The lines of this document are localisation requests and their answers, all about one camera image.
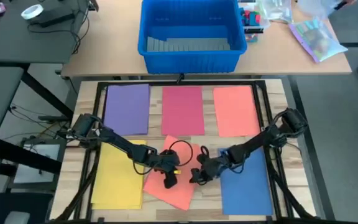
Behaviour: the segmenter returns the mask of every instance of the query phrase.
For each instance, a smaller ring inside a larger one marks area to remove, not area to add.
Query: packaging
[[[327,26],[318,18],[289,26],[296,39],[316,63],[347,51],[347,48],[339,44]]]
[[[267,29],[270,27],[270,21],[267,18],[266,10],[264,5],[262,4],[263,0],[257,0],[256,2],[242,2],[242,0],[238,0],[239,9],[245,11],[254,11],[260,14],[260,23],[259,26],[243,26],[244,30],[247,29]]]
[[[342,0],[298,0],[298,7],[309,16],[326,19],[345,2]]]
[[[267,19],[286,23],[293,22],[291,2],[292,0],[262,0]]]

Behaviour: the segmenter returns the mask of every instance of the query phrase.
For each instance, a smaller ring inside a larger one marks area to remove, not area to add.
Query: orange paper sheet
[[[213,95],[219,136],[259,134],[260,128],[251,86],[214,88]]]
[[[177,140],[175,137],[167,136],[163,148],[168,149],[170,145]],[[166,189],[163,183],[165,175],[160,172],[151,172],[144,185],[144,191],[176,208],[188,210],[196,187],[196,184],[189,183],[191,179],[190,170],[192,168],[201,167],[201,164],[196,159],[197,155],[201,153],[200,147],[196,144],[192,144],[191,146],[193,148],[193,158],[187,165],[177,167],[177,169],[181,171],[181,174],[177,174],[178,183],[175,186]],[[191,151],[186,143],[178,142],[172,149],[177,152],[181,164],[189,160]]]

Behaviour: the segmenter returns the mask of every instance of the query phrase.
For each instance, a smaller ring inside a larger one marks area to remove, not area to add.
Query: clear plastic bag
[[[263,0],[262,2],[269,20],[293,22],[292,0]]]
[[[290,24],[290,29],[316,63],[347,51],[347,48],[339,44],[327,26],[318,18]]]
[[[342,0],[298,0],[302,12],[320,19],[326,19],[341,4]]]

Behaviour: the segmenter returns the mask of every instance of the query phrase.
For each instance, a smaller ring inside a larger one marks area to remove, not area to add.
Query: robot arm
[[[93,131],[92,127],[96,122],[99,123],[100,128]],[[73,128],[68,132],[68,135],[79,140],[80,146],[84,148],[94,148],[101,142],[115,146],[125,152],[134,163],[164,173],[164,186],[167,189],[177,183],[175,171],[176,166],[180,166],[180,161],[174,150],[167,149],[158,154],[157,150],[150,146],[132,144],[116,134],[112,129],[104,126],[100,118],[91,114],[81,114]]]
[[[275,123],[279,118],[282,118],[283,124],[277,127]],[[264,131],[244,144],[229,147],[219,157],[210,158],[208,149],[202,147],[201,154],[197,156],[198,162],[201,163],[201,170],[191,170],[190,182],[203,185],[219,177],[226,169],[237,172],[234,169],[243,166],[256,149],[262,146],[282,147],[287,143],[287,138],[297,138],[307,127],[308,124],[299,111],[287,108],[279,113]]]

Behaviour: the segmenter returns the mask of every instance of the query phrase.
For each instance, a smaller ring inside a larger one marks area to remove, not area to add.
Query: blue paper sheet
[[[241,174],[225,170],[221,190],[224,215],[273,215],[263,150],[251,153]]]

